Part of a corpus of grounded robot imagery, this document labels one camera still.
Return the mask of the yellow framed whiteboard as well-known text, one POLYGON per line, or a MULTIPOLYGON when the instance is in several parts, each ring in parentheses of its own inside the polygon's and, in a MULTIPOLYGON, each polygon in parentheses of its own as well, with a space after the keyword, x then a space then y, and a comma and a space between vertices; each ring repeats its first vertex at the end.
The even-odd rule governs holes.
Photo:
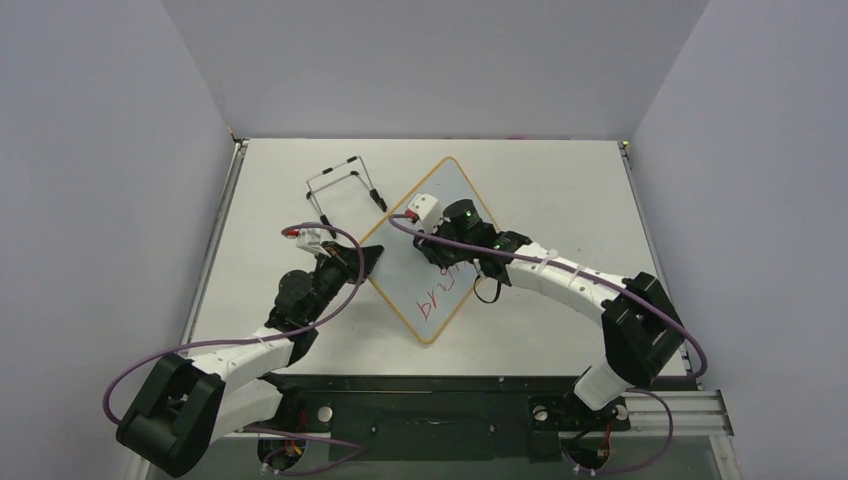
POLYGON ((369 276, 370 282, 415 337, 424 344, 430 344, 471 295, 476 271, 467 262, 448 269, 430 264, 414 248, 414 236, 390 223, 391 217, 398 214, 398 222, 402 226, 420 230, 404 215, 408 203, 417 193, 435 196, 443 212, 455 201, 470 200, 483 221, 492 225, 497 223, 459 162, 453 157, 446 157, 362 239, 363 246, 385 247, 369 276))

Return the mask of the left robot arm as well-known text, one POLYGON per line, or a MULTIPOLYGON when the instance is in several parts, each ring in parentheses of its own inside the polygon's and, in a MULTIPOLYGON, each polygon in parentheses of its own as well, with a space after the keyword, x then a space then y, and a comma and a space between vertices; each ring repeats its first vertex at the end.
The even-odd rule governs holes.
POLYGON ((385 248, 321 241, 307 250, 314 269, 281 277, 268 320, 252 336, 198 356, 167 352, 157 358, 117 423, 120 444, 180 477, 212 443, 242 427, 264 421, 285 430, 295 423, 298 402, 276 384, 274 371, 306 355, 331 301, 344 286, 367 279, 385 248))

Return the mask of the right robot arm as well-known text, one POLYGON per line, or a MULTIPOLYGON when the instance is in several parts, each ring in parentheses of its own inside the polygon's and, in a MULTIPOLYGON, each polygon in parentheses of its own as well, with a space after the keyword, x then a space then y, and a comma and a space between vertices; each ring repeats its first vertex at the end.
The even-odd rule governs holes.
POLYGON ((483 278, 536 292, 599 326, 604 354, 563 402, 578 427, 592 425, 627 389, 649 387, 684 342, 679 317, 651 274, 624 277, 571 262, 525 235, 498 230, 470 199, 442 207, 434 196, 418 194, 403 216, 417 226, 413 245, 429 263, 443 269, 469 263, 483 278))

